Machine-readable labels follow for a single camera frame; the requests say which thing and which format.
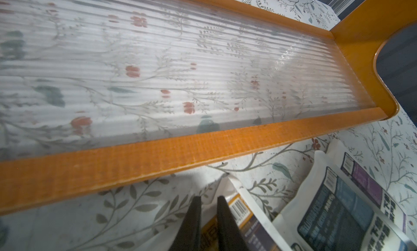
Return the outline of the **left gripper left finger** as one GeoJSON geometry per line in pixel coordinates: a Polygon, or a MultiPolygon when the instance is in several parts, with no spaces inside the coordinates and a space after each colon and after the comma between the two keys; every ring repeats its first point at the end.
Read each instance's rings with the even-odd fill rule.
{"type": "Polygon", "coordinates": [[[169,251],[199,251],[201,238],[202,200],[193,197],[180,229],[169,251]]]}

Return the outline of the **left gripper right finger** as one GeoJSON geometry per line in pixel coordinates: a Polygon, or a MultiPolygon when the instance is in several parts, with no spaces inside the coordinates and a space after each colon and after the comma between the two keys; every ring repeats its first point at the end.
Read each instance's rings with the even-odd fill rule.
{"type": "Polygon", "coordinates": [[[220,251],[248,251],[224,196],[217,198],[218,247],[220,251]]]}

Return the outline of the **blue coffee bag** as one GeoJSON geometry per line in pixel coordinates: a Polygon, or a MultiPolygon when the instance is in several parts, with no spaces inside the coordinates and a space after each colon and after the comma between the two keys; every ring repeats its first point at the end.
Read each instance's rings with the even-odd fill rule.
{"type": "Polygon", "coordinates": [[[295,251],[414,251],[417,246],[324,152],[273,221],[295,251]]]}

